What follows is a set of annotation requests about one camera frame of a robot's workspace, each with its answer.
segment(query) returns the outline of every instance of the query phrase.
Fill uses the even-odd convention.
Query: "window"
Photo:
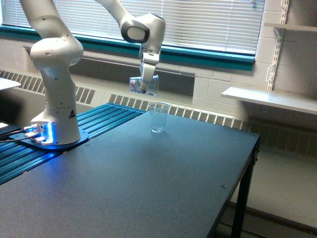
[[[122,39],[111,15],[94,0],[54,0],[76,34]],[[255,55],[264,0],[121,0],[140,16],[166,20],[164,45]],[[3,24],[29,27],[19,0],[2,0]]]

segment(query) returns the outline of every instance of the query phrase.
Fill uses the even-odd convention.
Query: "wall shelf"
[[[317,98],[295,93],[270,91],[247,86],[232,86],[224,91],[221,96],[317,115]]]
[[[0,90],[21,86],[18,82],[0,78]]]
[[[312,27],[312,26],[299,26],[299,25],[277,24],[277,23],[265,23],[264,26],[275,27],[275,28],[286,29],[286,30],[293,30],[293,31],[317,32],[317,27]]]

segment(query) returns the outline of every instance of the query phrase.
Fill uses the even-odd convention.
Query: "black cable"
[[[30,136],[30,137],[25,137],[25,138],[20,138],[20,139],[15,139],[15,140],[0,140],[0,143],[8,143],[8,142],[32,139],[32,138],[35,138],[35,137],[39,137],[39,135],[33,135],[33,136]]]
[[[23,133],[24,130],[15,130],[15,131],[12,131],[12,132],[8,132],[8,133],[5,133],[3,135],[0,135],[0,139],[4,138],[4,137],[8,137],[10,135],[15,135],[15,134],[18,134],[18,133]]]

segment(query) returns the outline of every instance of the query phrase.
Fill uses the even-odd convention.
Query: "held plastic cup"
[[[170,105],[167,103],[150,103],[150,119],[151,119],[151,131],[163,132],[165,131],[167,112]]]

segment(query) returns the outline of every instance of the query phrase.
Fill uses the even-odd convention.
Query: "teal window frame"
[[[137,44],[110,38],[73,35],[88,51],[98,50],[112,54],[126,54],[133,58],[137,58],[139,55],[140,46]],[[34,41],[41,39],[40,35],[32,28],[6,25],[0,25],[0,37]],[[255,56],[162,46],[160,61],[172,64],[185,63],[200,68],[211,66],[252,71]]]

